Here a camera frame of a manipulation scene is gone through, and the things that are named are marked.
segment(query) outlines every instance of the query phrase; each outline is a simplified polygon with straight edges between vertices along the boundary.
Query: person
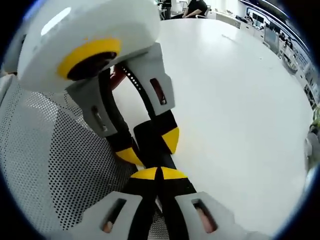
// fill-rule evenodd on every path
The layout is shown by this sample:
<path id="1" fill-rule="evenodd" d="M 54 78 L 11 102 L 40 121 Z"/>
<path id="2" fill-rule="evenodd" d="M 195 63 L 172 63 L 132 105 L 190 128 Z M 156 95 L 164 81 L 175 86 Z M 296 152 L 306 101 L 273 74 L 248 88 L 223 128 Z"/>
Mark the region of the person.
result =
<path id="1" fill-rule="evenodd" d="M 164 13 L 163 13 L 164 20 L 171 19 L 171 7 L 172 7 L 171 0 L 163 0 L 162 2 L 158 3 L 158 5 L 162 5 L 162 10 L 164 10 Z"/>
<path id="2" fill-rule="evenodd" d="M 294 46 L 293 46 L 293 44 L 292 44 L 292 42 L 291 42 L 291 37 L 290 37 L 290 36 L 288 37 L 288 39 L 285 40 L 285 45 L 284 45 L 284 46 L 285 46 L 285 47 L 286 47 L 286 46 L 289 46 L 289 48 L 291 48 L 291 50 L 294 49 Z"/>
<path id="3" fill-rule="evenodd" d="M 285 34 L 282 32 L 279 36 L 279 38 L 282 40 L 282 41 L 286 41 L 286 37 L 285 37 Z"/>
<path id="4" fill-rule="evenodd" d="M 252 19 L 252 17 L 250 17 L 249 13 L 247 12 L 244 19 L 248 22 L 251 23 L 251 25 L 254 24 L 254 20 Z"/>
<path id="5" fill-rule="evenodd" d="M 196 15 L 205 16 L 207 10 L 208 7 L 204 0 L 191 0 L 184 13 L 178 14 L 171 19 L 196 18 Z"/>

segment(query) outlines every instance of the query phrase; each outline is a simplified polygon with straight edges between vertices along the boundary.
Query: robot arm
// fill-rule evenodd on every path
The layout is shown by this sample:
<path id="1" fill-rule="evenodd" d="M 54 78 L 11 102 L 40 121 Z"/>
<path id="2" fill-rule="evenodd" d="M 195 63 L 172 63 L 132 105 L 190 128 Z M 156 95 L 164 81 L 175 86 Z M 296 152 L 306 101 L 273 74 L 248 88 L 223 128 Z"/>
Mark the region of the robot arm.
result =
<path id="1" fill-rule="evenodd" d="M 166 167 L 134 173 L 121 192 L 111 192 L 84 212 L 81 223 L 51 239 L 147 240 L 157 195 L 170 240 L 270 240 L 244 230 L 231 211 L 207 193 L 197 192 L 182 172 Z M 215 231 L 205 231 L 195 205 L 215 223 Z M 106 233 L 103 226 L 108 221 L 113 226 Z"/>
<path id="2" fill-rule="evenodd" d="M 165 73 L 161 46 L 155 43 L 160 24 L 155 3 L 58 1 L 46 2 L 30 26 L 18 65 L 21 86 L 40 92 L 66 90 L 87 124 L 109 141 L 116 155 L 144 165 L 110 88 L 110 67 L 121 64 L 173 154 L 179 129 L 171 113 L 172 82 Z"/>

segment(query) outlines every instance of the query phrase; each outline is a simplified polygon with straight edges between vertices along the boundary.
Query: white table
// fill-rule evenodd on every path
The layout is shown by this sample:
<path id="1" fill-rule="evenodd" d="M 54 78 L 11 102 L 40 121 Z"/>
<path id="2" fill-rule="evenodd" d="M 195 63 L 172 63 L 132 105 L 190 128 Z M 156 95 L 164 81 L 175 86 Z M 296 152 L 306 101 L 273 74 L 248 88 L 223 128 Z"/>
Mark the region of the white table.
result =
<path id="1" fill-rule="evenodd" d="M 305 183 L 302 88 L 271 50 L 218 20 L 162 21 L 158 42 L 180 127 L 176 166 L 244 228 L 273 235 Z M 114 96 L 130 129 L 149 119 L 130 81 Z"/>

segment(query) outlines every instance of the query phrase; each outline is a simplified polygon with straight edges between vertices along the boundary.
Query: gray plastic part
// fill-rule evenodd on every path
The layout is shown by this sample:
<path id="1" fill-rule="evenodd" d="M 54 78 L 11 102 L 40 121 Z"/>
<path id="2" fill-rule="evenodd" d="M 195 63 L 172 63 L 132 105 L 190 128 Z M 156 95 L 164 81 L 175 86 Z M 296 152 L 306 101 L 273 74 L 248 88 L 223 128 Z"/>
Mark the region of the gray plastic part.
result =
<path id="1" fill-rule="evenodd" d="M 10 87 L 12 79 L 14 79 L 14 78 L 16 78 L 16 76 L 13 74 L 8 74 L 3 77 L 0 77 L 0 105 L 6 95 L 8 88 Z"/>
<path id="2" fill-rule="evenodd" d="M 102 231 L 117 200 L 126 200 L 110 233 Z M 81 223 L 68 231 L 56 232 L 50 236 L 52 240 L 127 240 L 132 221 L 142 200 L 139 195 L 131 195 L 113 191 L 105 198 L 88 208 L 83 213 Z"/>
<path id="3" fill-rule="evenodd" d="M 81 108 L 85 122 L 99 137 L 105 138 L 118 132 L 103 104 L 98 77 L 76 82 L 66 90 Z M 96 107 L 98 115 L 94 114 L 93 107 Z"/>
<path id="4" fill-rule="evenodd" d="M 155 115 L 160 115 L 175 107 L 172 81 L 165 73 L 162 50 L 159 43 L 116 58 L 105 69 L 122 61 L 125 61 L 126 66 L 144 88 Z M 156 91 L 150 83 L 151 79 L 158 80 L 166 99 L 165 104 L 161 105 Z M 101 99 L 98 77 L 77 81 L 69 86 L 66 91 L 81 108 L 85 122 L 99 137 L 105 138 L 118 132 L 111 122 Z M 93 107 L 96 107 L 98 114 L 93 112 Z"/>
<path id="5" fill-rule="evenodd" d="M 190 240 L 269 240 L 269 236 L 259 232 L 248 232 L 235 223 L 234 215 L 205 192 L 175 197 L 182 211 Z M 206 233 L 194 204 L 201 201 L 209 216 L 214 219 L 217 230 Z"/>
<path id="6" fill-rule="evenodd" d="M 310 132 L 306 137 L 309 145 L 311 145 L 309 150 L 311 154 L 309 153 L 309 156 L 306 161 L 307 171 L 311 170 L 320 163 L 320 131 L 318 131 L 318 134 L 316 135 L 313 132 L 311 132 L 312 130 L 314 130 L 314 128 L 314 126 L 310 127 Z"/>
<path id="7" fill-rule="evenodd" d="M 161 45 L 159 43 L 152 45 L 148 52 L 129 58 L 125 61 L 125 64 L 148 95 L 156 116 L 175 107 L 174 89 L 171 78 L 165 72 Z M 156 91 L 150 83 L 151 79 L 158 80 L 165 96 L 166 104 L 160 103 Z"/>

